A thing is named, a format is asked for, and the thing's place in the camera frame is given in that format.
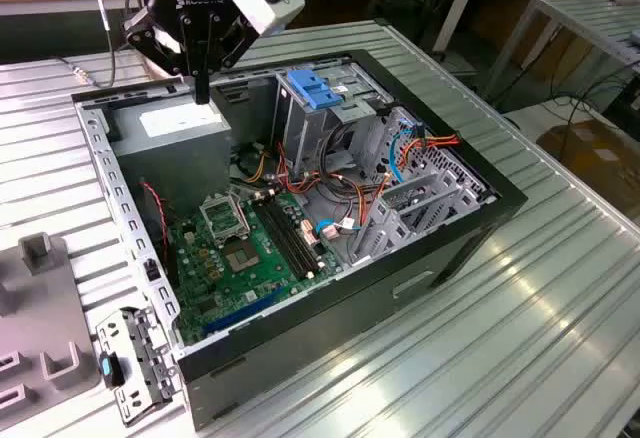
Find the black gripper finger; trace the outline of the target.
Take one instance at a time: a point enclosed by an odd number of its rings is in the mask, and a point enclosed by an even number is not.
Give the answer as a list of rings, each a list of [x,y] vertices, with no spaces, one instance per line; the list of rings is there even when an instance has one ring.
[[[185,46],[155,23],[146,7],[130,16],[123,24],[126,41],[157,69],[171,76],[180,76],[191,89],[199,104],[199,74],[192,68]]]
[[[199,74],[199,104],[207,104],[210,100],[210,78],[232,68],[256,39],[256,30],[242,14],[209,15]]]

